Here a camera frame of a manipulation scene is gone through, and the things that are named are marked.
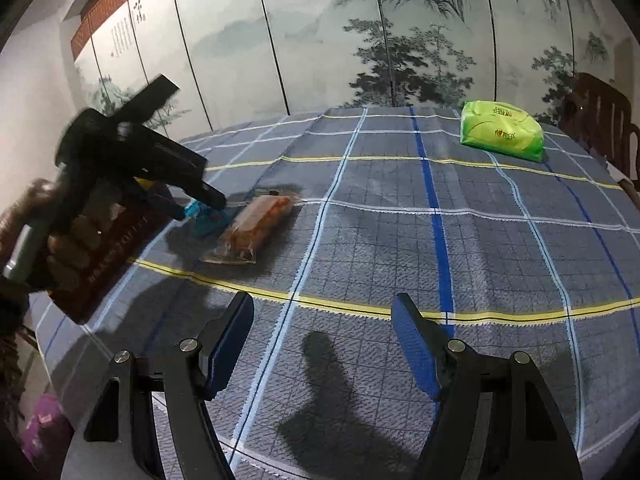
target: metal screw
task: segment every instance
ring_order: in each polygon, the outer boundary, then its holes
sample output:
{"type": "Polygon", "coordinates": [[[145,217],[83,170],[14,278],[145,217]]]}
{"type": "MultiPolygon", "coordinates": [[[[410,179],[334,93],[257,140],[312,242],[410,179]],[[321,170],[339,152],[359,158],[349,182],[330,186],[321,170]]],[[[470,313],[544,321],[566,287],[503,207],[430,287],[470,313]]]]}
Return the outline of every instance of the metal screw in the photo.
{"type": "Polygon", "coordinates": [[[125,363],[129,360],[129,357],[131,357],[129,350],[120,350],[119,352],[116,352],[116,355],[113,356],[113,360],[117,363],[125,363]]]}
{"type": "Polygon", "coordinates": [[[525,352],[516,352],[513,355],[513,358],[516,359],[516,362],[520,363],[521,365],[525,365],[529,361],[531,361],[531,358],[529,357],[529,354],[527,354],[525,352]]]}
{"type": "Polygon", "coordinates": [[[449,350],[451,350],[452,352],[462,352],[465,349],[465,344],[464,342],[460,341],[460,339],[451,339],[447,343],[447,348],[449,348],[449,350]]]}
{"type": "Polygon", "coordinates": [[[198,342],[195,339],[183,339],[180,341],[180,350],[183,352],[191,352],[198,346],[198,342]]]}

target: brown chair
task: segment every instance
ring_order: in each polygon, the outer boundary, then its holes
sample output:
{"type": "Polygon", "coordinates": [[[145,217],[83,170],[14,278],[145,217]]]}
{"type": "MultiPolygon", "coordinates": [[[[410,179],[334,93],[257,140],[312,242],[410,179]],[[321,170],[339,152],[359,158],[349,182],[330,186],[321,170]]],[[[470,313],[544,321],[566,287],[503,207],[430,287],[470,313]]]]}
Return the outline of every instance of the brown chair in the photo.
{"type": "MultiPolygon", "coordinates": [[[[630,139],[640,140],[640,129],[631,122],[629,99],[597,77],[580,72],[574,91],[567,94],[558,127],[576,142],[593,147],[631,178],[630,139]]],[[[636,156],[640,177],[640,158],[636,156]]]]}

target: green plastic package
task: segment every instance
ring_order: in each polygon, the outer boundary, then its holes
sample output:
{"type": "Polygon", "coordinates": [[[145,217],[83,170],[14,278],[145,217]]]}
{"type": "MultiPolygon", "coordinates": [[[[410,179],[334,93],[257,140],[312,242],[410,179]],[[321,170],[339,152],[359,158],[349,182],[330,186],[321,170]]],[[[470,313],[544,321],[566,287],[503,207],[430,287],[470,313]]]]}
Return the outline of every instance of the green plastic package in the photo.
{"type": "Polygon", "coordinates": [[[542,128],[513,105],[494,101],[469,101],[462,108],[460,144],[542,161],[542,128]]]}

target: table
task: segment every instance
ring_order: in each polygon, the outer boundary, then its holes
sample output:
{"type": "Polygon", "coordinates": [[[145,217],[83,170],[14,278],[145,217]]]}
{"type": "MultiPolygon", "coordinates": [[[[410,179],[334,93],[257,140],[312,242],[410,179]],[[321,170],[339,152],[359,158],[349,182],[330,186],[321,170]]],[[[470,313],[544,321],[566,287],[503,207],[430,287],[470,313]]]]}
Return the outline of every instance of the table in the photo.
{"type": "MultiPolygon", "coordinates": [[[[202,263],[215,240],[172,222],[84,326],[33,296],[71,422],[116,351],[195,336],[247,290],[254,325],[208,404],[237,478],[408,478],[434,404],[390,326],[404,291],[480,352],[527,351],[585,478],[599,478],[640,419],[640,214],[605,168],[544,129],[540,164],[460,145],[458,111],[429,107],[336,108],[185,140],[229,200],[263,187],[302,205],[252,266],[202,263]]],[[[167,477],[181,478],[162,394],[154,411],[167,477]]]]}

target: wall mural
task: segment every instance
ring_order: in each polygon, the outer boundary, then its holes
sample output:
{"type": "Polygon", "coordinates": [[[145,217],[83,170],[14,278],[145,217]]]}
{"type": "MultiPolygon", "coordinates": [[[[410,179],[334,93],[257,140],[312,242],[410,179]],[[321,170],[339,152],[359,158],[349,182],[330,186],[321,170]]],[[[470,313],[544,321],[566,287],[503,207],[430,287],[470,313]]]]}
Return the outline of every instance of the wall mural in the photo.
{"type": "Polygon", "coordinates": [[[287,110],[494,96],[555,123],[575,70],[618,88],[640,114],[640,46],[610,0],[264,0],[268,20],[261,0],[176,1],[188,50],[173,0],[129,0],[93,28],[103,80],[92,48],[76,59],[88,104],[105,93],[118,107],[145,69],[182,89],[152,122],[173,138],[287,110]]]}

